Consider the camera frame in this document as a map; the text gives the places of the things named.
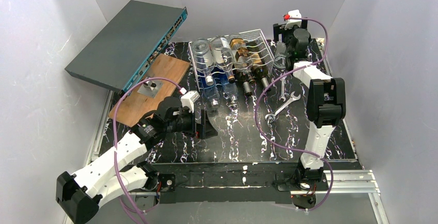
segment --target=wrench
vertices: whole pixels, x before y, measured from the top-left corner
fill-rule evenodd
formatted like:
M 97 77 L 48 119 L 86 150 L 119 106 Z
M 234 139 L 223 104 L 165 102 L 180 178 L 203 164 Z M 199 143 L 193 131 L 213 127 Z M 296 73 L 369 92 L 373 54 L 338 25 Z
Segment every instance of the wrench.
M 294 93 L 295 92 L 291 93 L 291 97 L 284 104 L 282 104 L 280 108 L 278 108 L 274 113 L 267 114 L 264 119 L 268 121 L 268 123 L 273 123 L 277 115 L 280 114 L 280 112 L 282 112 L 289 104 L 301 98 L 301 95 L 295 96 Z
M 280 100 L 286 101 L 286 96 L 285 96 L 285 80 L 286 77 L 281 78 L 281 96 L 280 96 Z

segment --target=wrench head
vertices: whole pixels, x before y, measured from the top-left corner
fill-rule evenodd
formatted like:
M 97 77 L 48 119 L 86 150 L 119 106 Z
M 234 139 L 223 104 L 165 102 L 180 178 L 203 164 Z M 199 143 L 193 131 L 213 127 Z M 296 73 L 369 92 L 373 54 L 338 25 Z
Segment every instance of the wrench head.
M 301 95 L 299 94 L 298 96 L 295 96 L 295 92 L 293 91 L 293 92 L 290 94 L 290 97 L 293 98 L 294 101 L 296 101 L 296 100 L 298 100 L 298 99 L 301 98 Z
M 275 121 L 275 115 L 274 114 L 267 114 L 264 119 L 268 122 L 268 123 L 273 123 Z

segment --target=marble pattern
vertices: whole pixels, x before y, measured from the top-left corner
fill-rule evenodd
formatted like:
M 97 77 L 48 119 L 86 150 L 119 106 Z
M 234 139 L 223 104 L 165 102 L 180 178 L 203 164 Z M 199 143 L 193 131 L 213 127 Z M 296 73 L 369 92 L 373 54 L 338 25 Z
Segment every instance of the marble pattern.
M 268 41 L 271 49 L 275 51 L 275 43 Z M 176 58 L 190 61 L 187 42 L 170 43 L 165 54 Z M 321 57 L 320 51 L 313 40 L 309 51 L 312 59 Z M 281 71 L 274 67 L 271 78 L 277 78 Z M 193 68 L 190 67 L 180 85 L 187 90 L 197 90 Z M 268 125 L 264 116 L 275 111 L 282 102 L 279 101 L 281 94 L 281 82 L 277 82 L 272 91 L 263 99 L 258 110 L 259 121 L 263 130 L 271 139 L 286 147 L 299 149 L 305 148 L 308 135 L 309 121 L 306 112 L 307 87 L 298 79 L 288 76 L 286 78 L 286 93 L 295 91 L 301 94 L 300 100 L 292 103 L 285 109 L 272 125 Z M 186 137 L 183 134 L 168 134 L 164 140 L 156 145 L 150 152 L 138 158 L 135 162 L 147 160 L 151 163 L 191 163 L 191 162 L 268 162 L 268 161 L 297 161 L 300 153 L 274 148 L 258 132 L 254 124 L 254 105 L 262 92 L 262 86 L 258 82 L 252 85 L 254 95 L 245 97 L 243 88 L 238 84 L 239 104 L 233 109 L 221 99 L 221 106 L 216 113 L 209 114 L 210 121 L 218 130 L 219 135 L 207 140 L 199 140 Z M 206 99 L 202 96 L 196 102 L 197 112 L 206 107 Z M 100 154 L 107 151 L 113 145 L 112 120 L 106 123 Z M 117 132 L 121 137 L 129 128 L 123 124 L 117 125 Z M 335 128 L 325 152 L 328 159 L 355 159 L 355 154 L 348 139 L 347 131 L 343 123 Z

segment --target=wire shelf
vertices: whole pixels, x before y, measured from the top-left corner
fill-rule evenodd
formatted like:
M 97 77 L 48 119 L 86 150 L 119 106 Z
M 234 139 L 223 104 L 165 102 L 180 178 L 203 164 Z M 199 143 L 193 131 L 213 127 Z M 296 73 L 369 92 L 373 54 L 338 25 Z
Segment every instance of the wire shelf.
M 242 38 L 245 42 L 252 42 L 252 41 L 256 42 L 257 45 L 248 46 L 248 47 L 251 47 L 253 50 L 257 49 L 257 52 L 254 52 L 254 53 L 259 54 L 261 61 L 263 62 L 264 65 L 266 65 L 266 68 L 268 69 L 268 76 L 271 76 L 272 68 L 274 66 L 274 55 L 272 54 L 271 48 L 269 47 L 268 42 L 266 42 L 266 38 L 264 37 L 264 34 L 261 31 L 261 29 L 240 32 L 239 34 L 242 36 Z M 192 52 L 192 42 L 189 42 L 189 53 L 190 53 L 192 67 L 193 67 L 193 72 L 195 73 L 195 77 L 197 79 L 196 84 L 197 84 L 198 90 L 201 90 L 202 87 L 200 86 L 199 81 L 200 81 L 200 78 L 202 78 L 203 76 L 198 75 L 198 71 L 196 70 L 197 63 L 195 63 L 193 61 L 194 57 L 193 57 L 193 52 Z

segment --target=wooden board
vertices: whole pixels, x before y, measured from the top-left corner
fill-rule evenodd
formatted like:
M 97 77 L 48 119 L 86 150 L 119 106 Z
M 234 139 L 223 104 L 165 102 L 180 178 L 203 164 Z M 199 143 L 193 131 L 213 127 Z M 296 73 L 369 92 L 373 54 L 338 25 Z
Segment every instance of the wooden board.
M 160 54 L 142 79 L 146 76 L 164 77 L 179 83 L 189 66 L 186 61 Z M 158 104 L 165 97 L 170 96 L 176 88 L 172 83 L 163 81 L 163 86 L 155 98 L 150 98 L 138 93 L 139 87 L 132 91 L 117 111 L 117 121 L 129 127 L 135 125 L 146 112 L 157 109 Z M 114 108 L 109 112 L 108 117 L 113 119 Z

